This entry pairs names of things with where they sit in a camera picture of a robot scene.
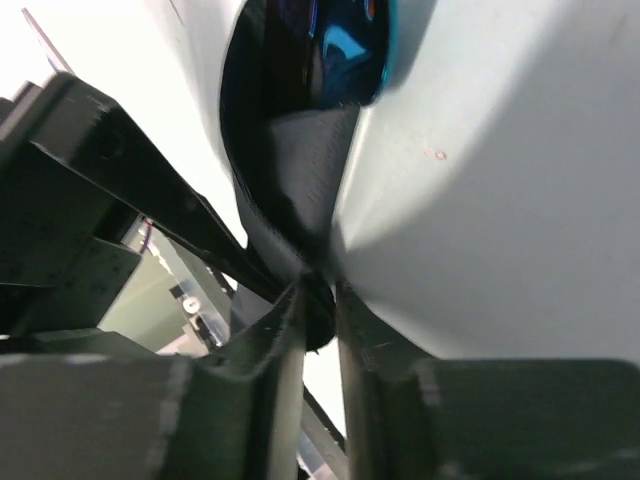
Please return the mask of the blue metal fork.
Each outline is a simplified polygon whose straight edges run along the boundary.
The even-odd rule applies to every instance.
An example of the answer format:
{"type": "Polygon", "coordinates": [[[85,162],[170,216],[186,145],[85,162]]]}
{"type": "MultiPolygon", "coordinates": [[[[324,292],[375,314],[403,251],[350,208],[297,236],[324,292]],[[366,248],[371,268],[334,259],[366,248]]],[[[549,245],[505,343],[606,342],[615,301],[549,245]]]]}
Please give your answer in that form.
{"type": "Polygon", "coordinates": [[[365,106],[386,87],[395,1],[268,1],[264,70],[291,110],[365,106]]]}

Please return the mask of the black paper napkin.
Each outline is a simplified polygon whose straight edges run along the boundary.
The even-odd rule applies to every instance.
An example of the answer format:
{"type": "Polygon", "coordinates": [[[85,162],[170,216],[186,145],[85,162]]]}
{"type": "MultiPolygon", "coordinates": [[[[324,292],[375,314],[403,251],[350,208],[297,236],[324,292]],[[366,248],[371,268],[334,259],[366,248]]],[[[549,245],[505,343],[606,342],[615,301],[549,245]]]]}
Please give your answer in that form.
{"type": "Polygon", "coordinates": [[[224,62],[220,128],[248,257],[279,291],[304,279],[306,348],[315,351],[336,330],[330,230],[360,110],[286,110],[299,95],[276,82],[293,55],[287,38],[266,39],[276,19],[264,1],[241,2],[224,62]]]}

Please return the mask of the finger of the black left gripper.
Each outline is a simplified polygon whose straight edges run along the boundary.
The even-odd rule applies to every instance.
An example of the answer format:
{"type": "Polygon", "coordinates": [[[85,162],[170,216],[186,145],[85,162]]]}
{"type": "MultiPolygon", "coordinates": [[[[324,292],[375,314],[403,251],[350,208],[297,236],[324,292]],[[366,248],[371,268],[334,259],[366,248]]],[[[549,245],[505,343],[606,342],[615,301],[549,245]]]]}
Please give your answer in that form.
{"type": "Polygon", "coordinates": [[[140,262],[146,218],[207,265],[274,299],[278,282],[112,98],[59,73],[1,103],[1,326],[98,325],[140,262]]]}

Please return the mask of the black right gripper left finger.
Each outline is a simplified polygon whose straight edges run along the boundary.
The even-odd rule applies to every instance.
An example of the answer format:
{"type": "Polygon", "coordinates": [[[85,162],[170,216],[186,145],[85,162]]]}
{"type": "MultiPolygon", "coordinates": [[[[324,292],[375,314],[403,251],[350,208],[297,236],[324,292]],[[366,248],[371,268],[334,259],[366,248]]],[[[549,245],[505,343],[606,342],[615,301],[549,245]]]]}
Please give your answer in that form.
{"type": "Polygon", "coordinates": [[[293,479],[308,289],[293,283],[213,354],[116,333],[1,344],[5,479],[293,479]]]}

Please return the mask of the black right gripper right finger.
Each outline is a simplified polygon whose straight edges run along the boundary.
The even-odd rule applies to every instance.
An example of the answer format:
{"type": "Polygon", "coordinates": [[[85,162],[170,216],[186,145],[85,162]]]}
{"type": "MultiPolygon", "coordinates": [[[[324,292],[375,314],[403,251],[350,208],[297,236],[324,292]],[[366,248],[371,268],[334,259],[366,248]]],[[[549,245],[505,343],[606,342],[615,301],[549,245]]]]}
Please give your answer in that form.
{"type": "Polygon", "coordinates": [[[606,359],[442,360],[346,283],[336,322],[354,479],[635,479],[639,369],[606,359]]]}

